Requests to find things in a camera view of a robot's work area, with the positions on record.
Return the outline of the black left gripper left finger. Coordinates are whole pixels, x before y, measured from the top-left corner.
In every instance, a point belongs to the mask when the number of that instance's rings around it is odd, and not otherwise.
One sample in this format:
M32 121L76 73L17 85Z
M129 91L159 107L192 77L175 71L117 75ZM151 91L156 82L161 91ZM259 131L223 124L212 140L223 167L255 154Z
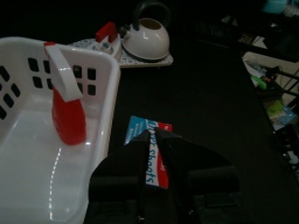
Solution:
M144 224L149 131L110 153L88 183L88 224Z

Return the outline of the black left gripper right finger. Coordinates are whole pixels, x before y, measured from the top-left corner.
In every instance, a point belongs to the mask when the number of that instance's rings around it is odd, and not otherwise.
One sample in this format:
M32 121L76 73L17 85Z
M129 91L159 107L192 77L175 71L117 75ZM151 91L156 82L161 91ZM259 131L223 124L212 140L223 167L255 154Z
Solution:
M239 205L235 165L213 150L155 129L179 224L232 224Z

